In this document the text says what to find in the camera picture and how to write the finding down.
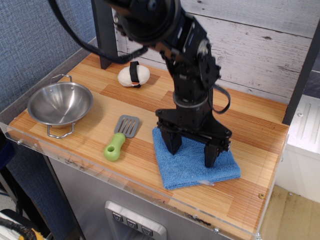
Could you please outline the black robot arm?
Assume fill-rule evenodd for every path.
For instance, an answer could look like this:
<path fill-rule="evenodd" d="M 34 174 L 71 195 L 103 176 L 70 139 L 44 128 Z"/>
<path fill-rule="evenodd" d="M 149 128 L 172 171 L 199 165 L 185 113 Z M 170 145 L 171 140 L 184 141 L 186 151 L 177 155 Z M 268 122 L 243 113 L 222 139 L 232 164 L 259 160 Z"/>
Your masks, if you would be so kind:
<path fill-rule="evenodd" d="M 204 164 L 213 167 L 230 148 L 232 132 L 214 118 L 213 93 L 220 66 L 211 53 L 206 30 L 178 0 L 110 0 L 115 24 L 128 39 L 153 49 L 173 79 L 174 109 L 159 109 L 158 128 L 172 154 L 186 137 L 205 145 Z"/>

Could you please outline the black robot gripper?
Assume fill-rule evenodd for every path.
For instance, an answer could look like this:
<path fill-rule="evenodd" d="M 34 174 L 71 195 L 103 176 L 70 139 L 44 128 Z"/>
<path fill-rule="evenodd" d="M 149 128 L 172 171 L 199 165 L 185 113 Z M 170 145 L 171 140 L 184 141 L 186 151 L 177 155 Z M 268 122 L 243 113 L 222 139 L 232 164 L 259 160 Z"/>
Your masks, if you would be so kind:
<path fill-rule="evenodd" d="M 200 105 L 175 109 L 158 109 L 157 126 L 167 150 L 176 154 L 182 145 L 182 137 L 205 144 L 204 165 L 212 168 L 217 157 L 231 146 L 231 130 L 218 122 L 212 113 L 210 104 L 205 101 Z"/>

